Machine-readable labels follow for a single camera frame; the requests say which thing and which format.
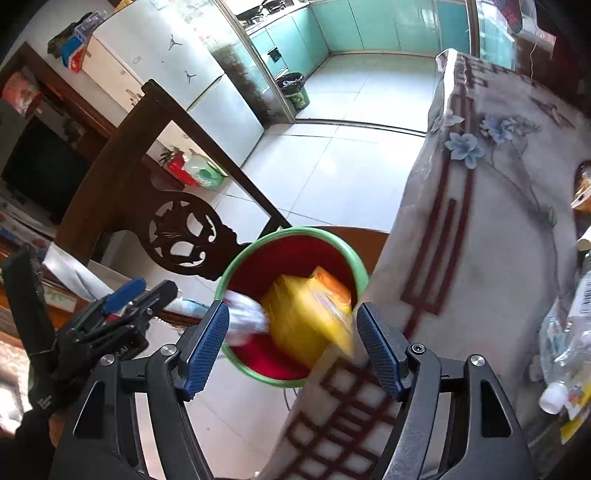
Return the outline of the green red trash bin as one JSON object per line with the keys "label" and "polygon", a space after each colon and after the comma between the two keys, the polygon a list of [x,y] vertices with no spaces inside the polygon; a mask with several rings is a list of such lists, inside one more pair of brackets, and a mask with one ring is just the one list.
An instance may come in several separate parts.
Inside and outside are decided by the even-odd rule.
{"label": "green red trash bin", "polygon": [[[280,276],[308,277],[318,267],[349,289],[353,303],[369,284],[362,258],[341,236],[316,227],[291,227],[263,236],[239,253],[219,279],[215,298],[231,290],[259,302]],[[223,351],[243,374],[277,388],[301,387],[311,372],[266,333],[253,335],[242,346],[225,344]]]}

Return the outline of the dark carved wooden chair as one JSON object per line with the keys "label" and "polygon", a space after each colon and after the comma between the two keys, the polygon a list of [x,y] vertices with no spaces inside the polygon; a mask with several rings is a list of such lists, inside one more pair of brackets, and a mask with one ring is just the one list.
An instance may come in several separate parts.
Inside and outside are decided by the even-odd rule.
{"label": "dark carved wooden chair", "polygon": [[55,237],[55,243],[87,263],[105,232],[133,233],[161,268],[207,280],[221,278],[245,246],[214,208],[184,191],[156,188],[142,160],[164,128],[176,123],[250,199],[266,212],[264,234],[290,223],[228,154],[154,80],[143,98],[110,136],[84,177]]}

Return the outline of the floral patterned tablecloth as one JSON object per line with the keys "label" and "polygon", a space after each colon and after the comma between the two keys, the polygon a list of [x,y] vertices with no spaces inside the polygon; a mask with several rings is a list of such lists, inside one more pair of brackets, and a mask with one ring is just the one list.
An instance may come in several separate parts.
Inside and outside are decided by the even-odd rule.
{"label": "floral patterned tablecloth", "polygon": [[363,299],[435,353],[491,363],[538,478],[588,478],[589,426],[562,442],[538,398],[543,318],[575,289],[590,122],[524,75],[453,49],[437,62],[430,130]]}

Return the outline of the black kitchen trash bin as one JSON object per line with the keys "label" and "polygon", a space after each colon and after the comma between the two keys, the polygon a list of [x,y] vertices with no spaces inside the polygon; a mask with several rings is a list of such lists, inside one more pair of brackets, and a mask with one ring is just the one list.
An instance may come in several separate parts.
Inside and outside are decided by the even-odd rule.
{"label": "black kitchen trash bin", "polygon": [[308,92],[304,87],[304,75],[300,72],[288,72],[276,79],[276,85],[283,96],[290,100],[294,109],[304,110],[310,104]]}

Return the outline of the black television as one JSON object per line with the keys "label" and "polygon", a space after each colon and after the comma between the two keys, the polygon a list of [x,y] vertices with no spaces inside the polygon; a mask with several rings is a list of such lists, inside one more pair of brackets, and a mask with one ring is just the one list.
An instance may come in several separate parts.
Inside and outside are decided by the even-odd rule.
{"label": "black television", "polygon": [[31,200],[61,223],[88,172],[88,162],[37,117],[13,148],[1,178],[11,193]]}

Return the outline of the white wrapper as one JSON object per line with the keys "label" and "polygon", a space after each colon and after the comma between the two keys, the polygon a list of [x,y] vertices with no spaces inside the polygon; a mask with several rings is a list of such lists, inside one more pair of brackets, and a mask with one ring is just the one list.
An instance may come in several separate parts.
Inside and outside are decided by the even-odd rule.
{"label": "white wrapper", "polygon": [[229,313],[228,332],[225,335],[225,343],[229,346],[243,346],[252,336],[269,332],[266,311],[252,298],[226,290],[223,303]]}

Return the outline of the clear plastic bottle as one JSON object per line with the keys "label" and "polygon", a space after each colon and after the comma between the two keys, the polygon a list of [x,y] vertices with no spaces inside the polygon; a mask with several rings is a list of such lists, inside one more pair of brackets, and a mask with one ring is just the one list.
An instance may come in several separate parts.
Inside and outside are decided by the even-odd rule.
{"label": "clear plastic bottle", "polygon": [[590,272],[579,280],[568,315],[561,313],[556,299],[539,332],[546,383],[539,406],[551,415],[565,410],[574,420],[590,400]]}

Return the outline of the green white detergent bag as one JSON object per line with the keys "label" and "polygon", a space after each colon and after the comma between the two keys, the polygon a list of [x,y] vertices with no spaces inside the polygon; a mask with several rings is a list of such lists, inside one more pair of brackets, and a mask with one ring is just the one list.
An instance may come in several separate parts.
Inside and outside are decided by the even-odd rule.
{"label": "green white detergent bag", "polygon": [[225,176],[204,155],[191,153],[183,156],[182,169],[200,186],[214,190],[221,186]]}

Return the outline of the white refrigerator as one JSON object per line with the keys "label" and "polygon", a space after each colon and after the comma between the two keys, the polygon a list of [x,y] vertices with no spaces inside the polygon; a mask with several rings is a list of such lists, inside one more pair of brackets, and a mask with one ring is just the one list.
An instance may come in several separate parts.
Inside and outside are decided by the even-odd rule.
{"label": "white refrigerator", "polygon": [[238,166],[263,135],[178,1],[135,1],[112,14],[93,31],[82,69],[127,112],[155,81]]}

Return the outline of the yellow snack bag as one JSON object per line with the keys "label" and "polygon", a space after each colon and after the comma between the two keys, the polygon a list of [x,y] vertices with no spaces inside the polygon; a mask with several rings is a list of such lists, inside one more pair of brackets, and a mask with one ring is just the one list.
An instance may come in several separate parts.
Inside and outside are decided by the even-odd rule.
{"label": "yellow snack bag", "polygon": [[263,297],[276,347],[305,367],[326,348],[353,356],[352,295],[332,274],[315,268],[308,278],[282,275]]}

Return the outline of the teal kitchen cabinets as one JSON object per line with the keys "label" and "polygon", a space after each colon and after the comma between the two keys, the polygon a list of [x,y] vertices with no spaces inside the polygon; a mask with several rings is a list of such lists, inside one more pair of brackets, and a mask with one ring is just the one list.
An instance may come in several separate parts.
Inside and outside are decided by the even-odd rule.
{"label": "teal kitchen cabinets", "polygon": [[310,76],[332,54],[470,52],[463,1],[310,1],[267,16],[247,35],[273,77]]}

